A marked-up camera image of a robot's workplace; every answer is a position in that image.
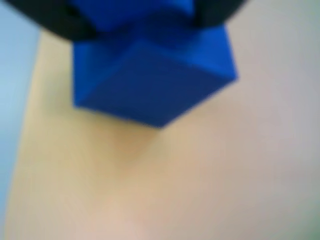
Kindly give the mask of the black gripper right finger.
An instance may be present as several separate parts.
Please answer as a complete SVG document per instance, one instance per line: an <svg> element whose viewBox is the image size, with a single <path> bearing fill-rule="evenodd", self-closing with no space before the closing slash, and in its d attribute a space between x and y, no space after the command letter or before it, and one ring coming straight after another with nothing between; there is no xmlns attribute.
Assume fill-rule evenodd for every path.
<svg viewBox="0 0 320 240"><path fill-rule="evenodd" d="M194 0L194 24L199 28L222 25L246 2L246 0Z"/></svg>

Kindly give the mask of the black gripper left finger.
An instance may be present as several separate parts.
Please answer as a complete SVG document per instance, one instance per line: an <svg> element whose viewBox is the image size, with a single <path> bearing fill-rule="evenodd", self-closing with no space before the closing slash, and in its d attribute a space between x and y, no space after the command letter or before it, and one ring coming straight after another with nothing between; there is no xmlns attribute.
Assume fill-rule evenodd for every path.
<svg viewBox="0 0 320 240"><path fill-rule="evenodd" d="M84 41L97 35L89 19L67 0L7 0L6 3L66 40Z"/></svg>

